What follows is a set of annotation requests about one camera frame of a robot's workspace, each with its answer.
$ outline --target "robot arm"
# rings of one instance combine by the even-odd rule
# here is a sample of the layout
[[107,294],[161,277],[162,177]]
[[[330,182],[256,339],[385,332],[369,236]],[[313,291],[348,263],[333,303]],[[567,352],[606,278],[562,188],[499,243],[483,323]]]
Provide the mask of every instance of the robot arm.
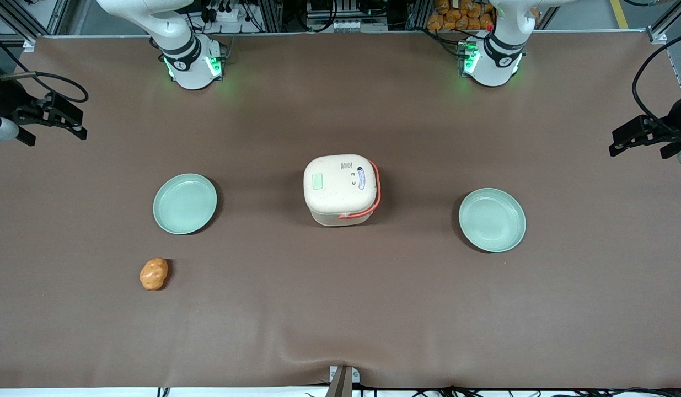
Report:
[[495,27],[468,40],[470,52],[462,63],[463,73],[478,83],[496,87],[517,73],[522,49],[536,26],[531,9],[559,6],[575,0],[491,0],[497,10]]
[[184,47],[194,35],[175,10],[192,0],[98,0],[108,14],[126,19],[149,33],[162,50]]
[[668,142],[668,145],[660,150],[661,158],[666,159],[678,154],[678,162],[681,163],[681,99],[676,101],[668,115],[660,120],[645,115],[636,116],[612,131],[612,138],[613,144],[610,145],[612,157],[636,146]]
[[0,141],[16,139],[28,146],[36,143],[36,136],[22,128],[28,124],[42,124],[66,129],[78,139],[85,140],[83,111],[60,93],[49,92],[43,99],[29,95],[18,78],[34,72],[7,74],[0,70]]
[[169,75],[183,88],[198,90],[222,78],[224,47],[196,35],[175,12],[192,0],[98,0],[110,15],[126,19],[154,38],[164,53]]

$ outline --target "yellow floor line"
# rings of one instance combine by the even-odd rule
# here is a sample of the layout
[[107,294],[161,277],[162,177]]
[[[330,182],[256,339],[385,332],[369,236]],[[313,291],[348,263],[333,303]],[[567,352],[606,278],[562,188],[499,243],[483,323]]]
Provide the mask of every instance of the yellow floor line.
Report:
[[627,29],[627,19],[625,19],[625,13],[622,11],[622,4],[620,0],[610,0],[610,5],[612,5],[612,11],[615,13],[615,19],[617,20],[617,25],[620,29]]

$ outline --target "orange object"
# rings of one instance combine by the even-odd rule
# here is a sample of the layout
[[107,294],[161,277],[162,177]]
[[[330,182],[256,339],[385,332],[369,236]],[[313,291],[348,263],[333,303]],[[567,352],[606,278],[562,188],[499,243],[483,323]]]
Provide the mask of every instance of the orange object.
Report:
[[530,11],[532,11],[532,14],[534,14],[534,17],[537,19],[535,22],[536,26],[539,26],[539,23],[541,22],[541,13],[536,8],[532,8]]
[[480,28],[488,29],[492,25],[492,17],[489,14],[480,15]]
[[471,10],[468,10],[467,15],[468,18],[478,18],[481,12],[482,6],[479,5],[478,3],[473,3],[473,8],[471,8]]
[[156,291],[164,286],[166,277],[169,276],[169,264],[164,258],[150,259],[142,271],[139,272],[139,281],[147,291]]
[[466,14],[468,11],[472,10],[475,7],[475,3],[472,2],[472,0],[461,0],[460,1],[460,12]]
[[467,29],[468,28],[468,17],[465,15],[462,16],[456,23],[455,23],[455,28],[456,29]]
[[428,18],[428,23],[426,23],[426,29],[428,30],[441,30],[443,27],[443,15],[431,15]]
[[382,186],[380,185],[380,170],[377,169],[377,166],[375,163],[372,162],[372,160],[367,159],[367,161],[370,162],[372,165],[372,168],[375,169],[375,176],[377,176],[377,201],[368,209],[365,211],[362,211],[361,213],[350,213],[350,214],[341,214],[338,216],[338,219],[357,219],[357,218],[362,218],[363,216],[366,216],[367,214],[371,214],[372,211],[375,211],[377,207],[380,205],[380,201],[382,201]]
[[433,6],[436,8],[436,12],[445,15],[451,9],[451,2],[449,0],[434,0]]
[[468,29],[480,29],[480,20],[477,18],[470,18],[468,20]]
[[446,12],[446,16],[444,18],[446,19],[446,22],[457,22],[463,15],[460,13],[460,10],[452,9]]

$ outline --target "light green plate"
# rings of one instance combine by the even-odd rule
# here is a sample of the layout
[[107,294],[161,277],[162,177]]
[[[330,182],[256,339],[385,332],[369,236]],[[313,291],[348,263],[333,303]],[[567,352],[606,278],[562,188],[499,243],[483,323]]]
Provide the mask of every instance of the light green plate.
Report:
[[489,252],[509,251],[527,231],[522,206],[499,189],[484,188],[468,194],[460,204],[458,219],[467,239]]
[[205,176],[181,174],[169,179],[154,197],[154,219],[161,229],[189,234],[206,225],[217,206],[215,188]]

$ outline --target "orange handle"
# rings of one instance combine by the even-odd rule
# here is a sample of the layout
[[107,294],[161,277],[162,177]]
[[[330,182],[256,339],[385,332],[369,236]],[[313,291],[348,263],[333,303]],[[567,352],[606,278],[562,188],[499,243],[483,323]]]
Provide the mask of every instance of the orange handle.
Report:
[[377,209],[377,206],[380,205],[380,201],[382,201],[382,186],[380,185],[380,170],[377,169],[377,166],[375,163],[372,163],[372,160],[367,160],[370,162],[372,165],[372,168],[375,169],[375,176],[377,176],[377,201],[368,209],[365,211],[362,211],[361,213],[350,213],[350,214],[341,214],[338,216],[338,219],[357,219],[357,218],[362,218],[363,216],[366,216],[367,214],[371,214],[372,211],[375,211]]

